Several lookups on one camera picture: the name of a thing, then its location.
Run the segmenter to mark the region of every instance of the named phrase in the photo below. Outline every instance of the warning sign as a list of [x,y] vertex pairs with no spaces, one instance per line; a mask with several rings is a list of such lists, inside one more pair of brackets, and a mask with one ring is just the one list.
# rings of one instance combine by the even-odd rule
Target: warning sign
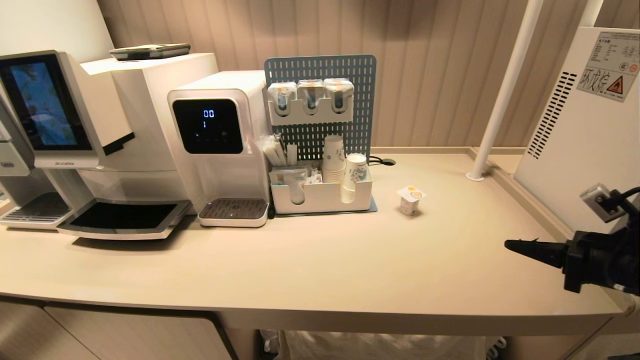
[[624,94],[622,91],[622,76],[620,76],[618,80],[614,81],[613,84],[607,88],[607,91],[614,92],[616,94]]
[[600,33],[578,89],[623,102],[640,66],[640,34]]

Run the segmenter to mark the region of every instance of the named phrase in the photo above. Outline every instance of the pegboard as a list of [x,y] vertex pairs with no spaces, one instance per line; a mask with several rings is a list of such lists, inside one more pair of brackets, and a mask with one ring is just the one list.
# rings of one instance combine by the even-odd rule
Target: pegboard
[[298,160],[321,160],[327,135],[342,135],[347,154],[369,158],[376,88],[376,57],[373,55],[305,56],[270,58],[264,62],[267,86],[302,79],[347,78],[354,86],[353,121],[274,126],[285,144],[298,145]]

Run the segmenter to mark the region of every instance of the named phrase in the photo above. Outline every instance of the screen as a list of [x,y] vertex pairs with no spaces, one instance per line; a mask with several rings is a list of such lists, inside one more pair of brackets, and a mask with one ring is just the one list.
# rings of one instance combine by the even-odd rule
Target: screen
[[34,150],[90,150],[55,54],[0,60],[0,76]]
[[243,151],[236,104],[230,99],[181,99],[173,102],[184,149],[191,154],[239,154]]

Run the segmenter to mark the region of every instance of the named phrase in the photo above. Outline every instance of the beige wall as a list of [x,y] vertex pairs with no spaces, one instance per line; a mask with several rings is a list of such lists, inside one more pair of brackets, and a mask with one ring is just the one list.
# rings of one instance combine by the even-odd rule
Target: beige wall
[[[498,146],[525,146],[586,0],[546,0]],[[597,25],[639,27],[640,0]],[[373,145],[479,145],[526,0],[99,0],[116,46],[188,42],[221,70],[273,56],[378,59]]]

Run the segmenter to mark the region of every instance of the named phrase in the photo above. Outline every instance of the dispenser drip tray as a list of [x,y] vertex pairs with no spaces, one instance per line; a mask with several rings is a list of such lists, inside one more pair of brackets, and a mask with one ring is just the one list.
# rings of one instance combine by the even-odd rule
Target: dispenser drip tray
[[3,222],[53,223],[69,214],[69,207],[58,193],[44,193],[25,206],[1,218]]
[[189,206],[178,202],[95,200],[73,214],[61,233],[105,240],[151,240],[167,237]]
[[207,203],[198,217],[202,225],[257,227],[264,225],[268,207],[262,199],[220,198]]

